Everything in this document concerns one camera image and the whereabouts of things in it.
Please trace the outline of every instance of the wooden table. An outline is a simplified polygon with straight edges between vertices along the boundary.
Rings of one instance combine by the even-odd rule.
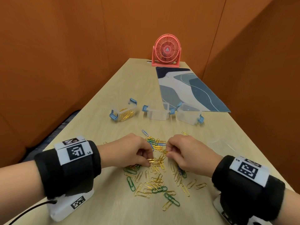
[[[147,115],[141,111],[142,106],[151,100],[161,101],[161,95],[155,67],[146,61],[146,59],[130,58],[46,149],[53,148],[57,142],[78,135],[83,135],[86,139],[100,145],[103,142],[114,141],[130,132],[144,136],[142,129],[160,140],[168,140],[171,136],[184,131],[205,144],[215,139],[233,142],[238,152],[248,159],[268,166],[273,176],[284,181],[228,113],[203,112],[205,121],[201,126],[189,125],[176,120],[175,117],[167,121],[148,119]],[[185,62],[181,62],[180,67],[189,68]],[[129,98],[137,100],[140,112],[124,122],[114,122],[109,118],[111,105]],[[199,184],[207,183],[207,187],[203,189],[189,189],[190,197],[187,197],[181,187],[176,186],[168,159],[165,159],[165,167],[167,172],[163,173],[164,183],[169,190],[177,192],[174,197],[180,202],[180,207],[172,205],[163,212],[162,206],[167,200],[161,193],[152,194],[149,199],[134,197],[123,169],[110,167],[103,169],[101,175],[95,178],[95,193],[92,198],[58,224],[226,224],[213,207],[212,202],[218,195],[218,191],[213,187],[210,178],[187,173],[187,178],[183,179],[185,185],[193,179],[197,179]],[[140,182],[145,182],[146,168],[140,170],[143,171],[143,175],[141,180],[135,183],[136,187]],[[17,224],[56,223],[49,217],[47,207],[42,206],[20,218],[15,223]]]

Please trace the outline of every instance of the fan stand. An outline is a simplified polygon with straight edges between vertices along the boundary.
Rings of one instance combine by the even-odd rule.
[[[177,60],[176,60],[176,64],[172,64],[172,63],[162,63],[162,62],[154,62],[154,46],[153,46],[153,50],[152,50],[152,66],[155,66],[155,67],[179,68],[180,55],[181,55],[181,48],[179,49],[179,54],[178,54],[178,58],[177,58]]]

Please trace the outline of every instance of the black wrist strap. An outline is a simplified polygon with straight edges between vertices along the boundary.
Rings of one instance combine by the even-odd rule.
[[[93,181],[101,173],[99,151],[92,141],[88,141],[93,154],[71,161],[61,166],[57,151],[50,149],[35,155],[35,162],[43,183],[45,195],[54,199],[86,193],[92,190]]]
[[[233,156],[225,156],[217,166],[212,182],[221,191],[221,205],[237,224],[247,224],[250,217],[265,221],[277,218],[284,196],[285,184],[269,175],[265,187],[231,170]]]

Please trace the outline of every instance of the desk fan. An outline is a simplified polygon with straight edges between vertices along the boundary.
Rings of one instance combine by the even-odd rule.
[[[179,68],[180,54],[179,40],[171,34],[162,35],[153,46],[152,66]]]

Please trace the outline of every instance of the plastic container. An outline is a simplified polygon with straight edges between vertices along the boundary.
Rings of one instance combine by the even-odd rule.
[[[217,154],[226,156],[232,155],[234,157],[240,156],[232,144],[227,143],[226,140],[213,140],[208,143],[208,147],[214,150]]]
[[[122,102],[112,106],[110,117],[114,121],[125,121],[135,116],[137,112],[137,101],[130,98],[128,102]]]
[[[176,118],[177,120],[184,121],[190,125],[196,125],[198,122],[204,122],[204,117],[201,116],[201,113],[202,110],[199,107],[195,107],[185,102],[180,102],[177,106]]]
[[[143,112],[147,112],[149,119],[166,121],[170,114],[175,114],[175,108],[170,108],[168,102],[152,102],[148,106],[144,105]]]

